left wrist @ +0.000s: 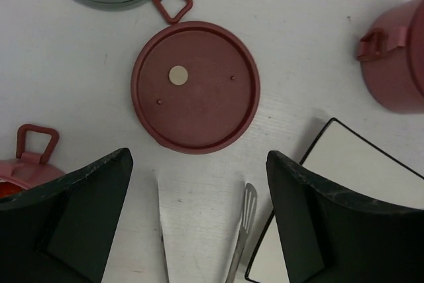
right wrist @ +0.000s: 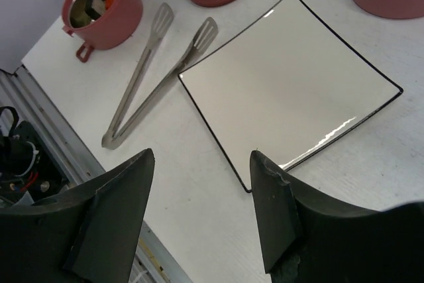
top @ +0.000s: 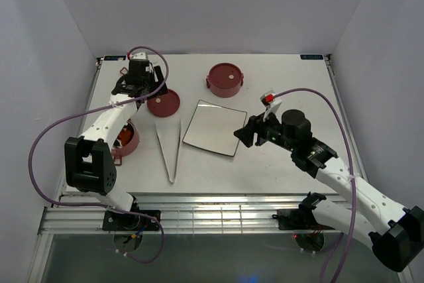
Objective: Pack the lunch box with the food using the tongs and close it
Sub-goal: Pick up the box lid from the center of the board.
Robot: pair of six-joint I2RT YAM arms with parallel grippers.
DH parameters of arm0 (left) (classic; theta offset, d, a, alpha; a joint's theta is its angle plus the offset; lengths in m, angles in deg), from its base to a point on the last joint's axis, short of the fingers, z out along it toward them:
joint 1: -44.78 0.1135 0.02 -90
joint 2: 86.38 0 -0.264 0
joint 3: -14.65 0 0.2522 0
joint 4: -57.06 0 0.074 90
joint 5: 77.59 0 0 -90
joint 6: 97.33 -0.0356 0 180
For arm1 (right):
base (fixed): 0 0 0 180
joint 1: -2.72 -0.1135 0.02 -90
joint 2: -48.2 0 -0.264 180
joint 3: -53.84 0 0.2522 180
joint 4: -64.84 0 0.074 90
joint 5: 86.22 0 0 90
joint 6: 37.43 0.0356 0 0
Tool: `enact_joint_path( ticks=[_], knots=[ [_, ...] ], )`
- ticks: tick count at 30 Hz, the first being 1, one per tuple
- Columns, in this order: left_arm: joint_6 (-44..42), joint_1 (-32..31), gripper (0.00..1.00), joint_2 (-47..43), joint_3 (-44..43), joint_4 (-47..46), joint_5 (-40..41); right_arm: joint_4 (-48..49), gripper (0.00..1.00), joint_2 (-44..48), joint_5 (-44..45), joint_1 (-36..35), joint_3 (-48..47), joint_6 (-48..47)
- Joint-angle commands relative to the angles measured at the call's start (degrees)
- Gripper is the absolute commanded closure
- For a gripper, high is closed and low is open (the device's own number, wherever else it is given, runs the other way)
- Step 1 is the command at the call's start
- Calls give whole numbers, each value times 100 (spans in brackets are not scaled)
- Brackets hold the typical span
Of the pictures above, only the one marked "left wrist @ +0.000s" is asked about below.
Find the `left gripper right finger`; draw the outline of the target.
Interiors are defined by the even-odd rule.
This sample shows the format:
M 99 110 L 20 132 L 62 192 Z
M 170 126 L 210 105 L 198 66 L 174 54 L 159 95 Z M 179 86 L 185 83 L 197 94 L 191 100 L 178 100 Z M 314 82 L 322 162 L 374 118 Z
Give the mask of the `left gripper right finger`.
M 422 282 L 423 212 L 332 182 L 276 150 L 268 185 L 290 282 Z

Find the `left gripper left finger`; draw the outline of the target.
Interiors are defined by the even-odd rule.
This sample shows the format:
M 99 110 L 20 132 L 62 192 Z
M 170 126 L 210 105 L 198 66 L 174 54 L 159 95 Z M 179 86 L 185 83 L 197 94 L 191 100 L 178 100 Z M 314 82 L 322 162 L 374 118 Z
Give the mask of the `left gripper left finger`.
M 101 282 L 132 169 L 120 148 L 1 199 L 1 281 Z

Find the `fried chicken drumstick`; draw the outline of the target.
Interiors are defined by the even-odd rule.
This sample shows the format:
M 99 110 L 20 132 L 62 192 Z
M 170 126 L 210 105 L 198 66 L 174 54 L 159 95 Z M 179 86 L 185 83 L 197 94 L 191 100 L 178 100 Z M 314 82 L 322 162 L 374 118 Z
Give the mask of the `fried chicken drumstick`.
M 15 184 L 9 182 L 0 183 L 0 198 L 5 198 L 23 191 L 23 189 Z

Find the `pink bowl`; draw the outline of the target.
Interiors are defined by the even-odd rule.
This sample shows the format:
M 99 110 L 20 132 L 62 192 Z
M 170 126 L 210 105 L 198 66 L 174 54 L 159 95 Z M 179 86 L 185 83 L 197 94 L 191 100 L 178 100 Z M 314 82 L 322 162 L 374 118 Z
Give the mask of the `pink bowl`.
M 382 13 L 359 40 L 356 59 L 373 98 L 394 113 L 423 113 L 423 0 Z
M 34 132 L 50 137 L 43 152 L 26 150 L 27 133 Z M 60 139 L 59 132 L 49 127 L 24 124 L 17 130 L 16 156 L 1 161 L 1 182 L 20 186 L 23 191 L 51 182 L 64 175 L 59 168 L 49 164 L 50 157 Z

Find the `white square plate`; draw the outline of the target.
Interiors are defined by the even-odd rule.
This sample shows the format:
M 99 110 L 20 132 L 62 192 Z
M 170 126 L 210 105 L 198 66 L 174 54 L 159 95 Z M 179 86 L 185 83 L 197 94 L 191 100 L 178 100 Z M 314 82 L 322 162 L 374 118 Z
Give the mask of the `white square plate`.
M 296 163 L 362 195 L 423 212 L 423 177 L 337 119 L 324 126 Z M 290 282 L 274 206 L 245 278 L 249 282 Z

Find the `metal tongs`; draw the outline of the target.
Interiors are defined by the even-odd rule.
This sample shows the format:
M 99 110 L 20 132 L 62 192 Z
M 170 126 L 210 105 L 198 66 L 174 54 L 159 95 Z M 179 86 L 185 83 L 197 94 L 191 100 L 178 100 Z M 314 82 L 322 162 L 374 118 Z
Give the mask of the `metal tongs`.
M 160 236 L 160 243 L 162 246 L 162 262 L 164 265 L 164 273 L 166 277 L 166 282 L 170 282 L 168 261 L 166 256 L 166 241 L 163 234 L 163 226 L 162 226 L 162 216 L 163 213 L 160 208 L 160 190 L 158 187 L 158 181 L 155 181 L 155 186 L 157 188 L 158 193 L 158 233 Z M 254 218 L 256 215 L 258 203 L 258 194 L 256 188 L 250 183 L 245 182 L 243 187 L 243 200 L 242 200 L 242 209 L 239 214 L 239 228 L 237 240 L 235 243 L 234 252 L 232 255 L 231 262 L 229 264 L 229 269 L 227 275 L 225 277 L 225 283 L 234 282 L 237 270 L 242 258 L 242 254 L 246 247 L 246 243 L 252 231 L 252 226 L 254 225 Z

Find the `dark red lid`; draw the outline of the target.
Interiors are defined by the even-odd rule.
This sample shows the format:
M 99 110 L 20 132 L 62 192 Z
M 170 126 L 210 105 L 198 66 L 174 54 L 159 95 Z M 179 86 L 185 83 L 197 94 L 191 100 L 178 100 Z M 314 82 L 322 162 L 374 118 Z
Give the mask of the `dark red lid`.
M 260 99 L 258 68 L 227 29 L 188 21 L 156 33 L 137 56 L 131 98 L 138 120 L 161 146 L 209 154 L 239 139 Z

